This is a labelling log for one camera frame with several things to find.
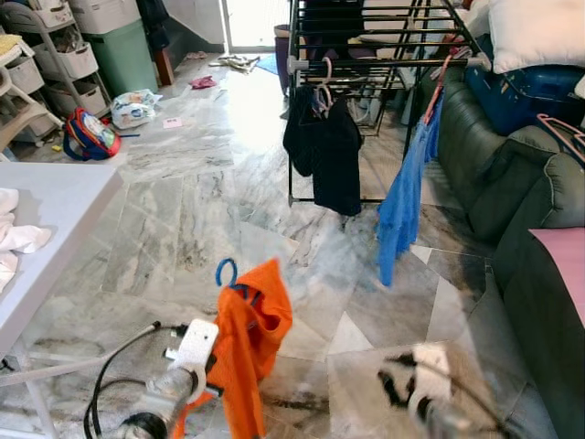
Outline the black metal drying rack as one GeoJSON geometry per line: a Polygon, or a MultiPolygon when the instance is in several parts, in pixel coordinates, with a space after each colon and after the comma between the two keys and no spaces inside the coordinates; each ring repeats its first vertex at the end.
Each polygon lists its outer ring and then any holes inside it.
{"type": "Polygon", "coordinates": [[[471,54],[455,64],[489,66],[452,0],[290,0],[288,95],[301,85],[316,88],[327,56],[333,97],[346,96],[362,135],[377,135],[389,100],[406,96],[423,72],[441,67],[439,53],[459,47],[471,54]]]}

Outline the dark green sofa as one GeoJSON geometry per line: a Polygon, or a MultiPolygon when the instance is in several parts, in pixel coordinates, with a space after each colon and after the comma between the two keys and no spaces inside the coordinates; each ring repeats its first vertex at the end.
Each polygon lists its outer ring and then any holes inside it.
{"type": "Polygon", "coordinates": [[[572,155],[539,124],[498,134],[494,106],[477,99],[464,70],[443,77],[438,160],[473,237],[492,256],[495,301],[505,331],[538,393],[547,434],[530,439],[585,438],[585,331],[569,289],[536,230],[580,229],[585,176],[572,155]]]}

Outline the pink plastic hanger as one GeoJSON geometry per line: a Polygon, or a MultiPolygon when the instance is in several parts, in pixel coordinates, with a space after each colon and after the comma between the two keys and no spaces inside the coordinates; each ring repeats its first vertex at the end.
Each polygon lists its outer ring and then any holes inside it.
{"type": "Polygon", "coordinates": [[[319,80],[316,84],[313,104],[311,104],[311,109],[313,109],[318,120],[326,120],[334,104],[333,92],[327,87],[327,84],[333,79],[333,60],[326,56],[324,63],[326,67],[325,76],[324,79],[319,80]]]}
{"type": "Polygon", "coordinates": [[[431,74],[431,79],[435,80],[435,88],[431,93],[431,99],[426,106],[425,112],[423,113],[423,124],[430,124],[431,118],[433,118],[436,102],[439,100],[440,93],[442,92],[444,71],[446,71],[448,66],[450,66],[452,59],[454,59],[454,55],[452,53],[448,54],[447,58],[443,60],[441,67],[439,67],[439,70],[436,70],[433,72],[433,74],[431,74]]]}
{"type": "Polygon", "coordinates": [[[559,143],[560,150],[572,157],[581,168],[585,167],[585,134],[571,124],[540,113],[537,121],[559,143]]]}

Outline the orange shirt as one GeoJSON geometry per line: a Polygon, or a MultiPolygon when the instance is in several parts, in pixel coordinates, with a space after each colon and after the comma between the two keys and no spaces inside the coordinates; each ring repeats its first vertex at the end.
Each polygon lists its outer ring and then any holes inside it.
{"type": "Polygon", "coordinates": [[[214,323],[216,364],[208,385],[220,390],[233,439],[266,435],[260,383],[269,376],[293,324],[279,260],[270,259],[222,285],[214,323]]]}

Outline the green plastic bin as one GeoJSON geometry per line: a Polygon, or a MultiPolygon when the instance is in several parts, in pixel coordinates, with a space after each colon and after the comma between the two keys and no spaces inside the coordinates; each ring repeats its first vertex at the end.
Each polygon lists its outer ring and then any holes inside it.
{"type": "Polygon", "coordinates": [[[112,99],[130,91],[158,92],[157,67],[141,20],[104,34],[84,34],[112,99]]]}

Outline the grey plastic folding table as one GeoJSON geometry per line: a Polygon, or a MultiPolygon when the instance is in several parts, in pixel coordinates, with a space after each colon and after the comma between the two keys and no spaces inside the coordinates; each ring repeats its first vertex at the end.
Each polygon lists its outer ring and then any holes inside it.
{"type": "Polygon", "coordinates": [[[121,186],[120,171],[113,165],[0,160],[0,188],[18,192],[13,209],[16,222],[32,223],[51,233],[45,247],[21,258],[16,275],[0,289],[0,359],[16,356],[20,368],[14,375],[0,377],[0,386],[26,385],[41,427],[33,432],[0,426],[0,439],[58,438],[42,381],[99,367],[114,357],[112,351],[100,357],[51,355],[54,367],[32,369],[32,359],[45,355],[29,352],[22,334],[121,186]]]}

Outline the white lidded storage box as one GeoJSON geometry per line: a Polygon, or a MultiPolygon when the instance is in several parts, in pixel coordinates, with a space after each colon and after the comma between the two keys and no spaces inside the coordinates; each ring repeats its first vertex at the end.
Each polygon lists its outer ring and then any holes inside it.
{"type": "Polygon", "coordinates": [[[141,21],[135,0],[68,0],[80,33],[105,34],[141,21]]]}

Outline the blue floor mat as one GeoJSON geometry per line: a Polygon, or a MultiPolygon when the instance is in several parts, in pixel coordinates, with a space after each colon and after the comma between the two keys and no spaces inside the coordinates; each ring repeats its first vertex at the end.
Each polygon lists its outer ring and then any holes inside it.
{"type": "Polygon", "coordinates": [[[256,70],[264,70],[269,72],[269,74],[274,74],[279,76],[279,63],[277,63],[277,56],[275,54],[269,53],[260,55],[258,62],[256,62],[255,66],[256,70]]]}

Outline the pale plastic high chair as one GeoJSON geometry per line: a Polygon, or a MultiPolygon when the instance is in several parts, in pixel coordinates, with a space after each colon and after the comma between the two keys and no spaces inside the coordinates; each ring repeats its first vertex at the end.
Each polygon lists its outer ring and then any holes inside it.
{"type": "Polygon", "coordinates": [[[46,121],[53,130],[61,129],[63,122],[45,105],[17,88],[8,64],[21,56],[32,56],[33,50],[17,35],[0,33],[0,162],[9,162],[5,154],[18,134],[33,122],[46,121]]]}

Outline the black hanging garment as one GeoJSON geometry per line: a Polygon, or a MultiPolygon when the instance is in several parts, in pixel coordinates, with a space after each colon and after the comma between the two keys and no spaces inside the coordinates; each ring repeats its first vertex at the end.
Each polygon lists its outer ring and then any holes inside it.
{"type": "Polygon", "coordinates": [[[319,112],[316,89],[301,85],[290,91],[282,145],[298,175],[313,183],[314,204],[340,216],[362,212],[359,150],[363,135],[344,95],[319,112]]]}

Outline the blue t-shirt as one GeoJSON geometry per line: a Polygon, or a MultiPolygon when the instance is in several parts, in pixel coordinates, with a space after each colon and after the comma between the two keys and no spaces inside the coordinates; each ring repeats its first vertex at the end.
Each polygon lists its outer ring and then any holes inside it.
{"type": "Polygon", "coordinates": [[[438,154],[443,95],[443,87],[436,89],[415,123],[399,172],[378,206],[378,275],[385,287],[393,282],[398,256],[418,238],[422,180],[427,164],[438,154]]]}

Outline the red and blue backpack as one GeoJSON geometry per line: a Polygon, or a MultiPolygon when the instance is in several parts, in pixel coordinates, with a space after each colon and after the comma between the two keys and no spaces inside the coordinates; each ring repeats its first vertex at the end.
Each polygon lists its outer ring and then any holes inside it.
{"type": "Polygon", "coordinates": [[[118,134],[83,106],[76,106],[64,122],[63,133],[64,155],[79,162],[113,158],[121,150],[118,134]]]}

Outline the beige floor rag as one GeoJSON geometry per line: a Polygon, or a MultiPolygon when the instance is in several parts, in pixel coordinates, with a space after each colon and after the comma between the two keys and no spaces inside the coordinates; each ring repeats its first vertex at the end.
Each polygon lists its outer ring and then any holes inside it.
{"type": "Polygon", "coordinates": [[[230,70],[241,72],[241,74],[250,74],[255,70],[255,66],[260,59],[259,56],[223,55],[218,56],[216,61],[210,62],[209,66],[225,67],[230,70]]]}

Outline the blue plastic hanger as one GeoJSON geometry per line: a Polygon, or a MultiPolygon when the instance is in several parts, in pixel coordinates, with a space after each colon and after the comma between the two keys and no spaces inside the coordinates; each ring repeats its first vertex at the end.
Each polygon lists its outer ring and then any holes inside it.
{"type": "Polygon", "coordinates": [[[246,284],[239,284],[239,268],[237,263],[231,258],[225,258],[218,263],[216,269],[216,285],[218,287],[227,287],[234,290],[246,304],[256,305],[261,293],[246,284]]]}

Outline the white shirt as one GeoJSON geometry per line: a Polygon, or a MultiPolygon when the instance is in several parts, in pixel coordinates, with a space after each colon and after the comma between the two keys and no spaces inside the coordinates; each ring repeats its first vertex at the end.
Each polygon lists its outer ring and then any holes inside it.
{"type": "Polygon", "coordinates": [[[53,237],[53,231],[35,225],[16,225],[17,189],[0,188],[0,292],[16,276],[18,253],[37,252],[53,237]]]}

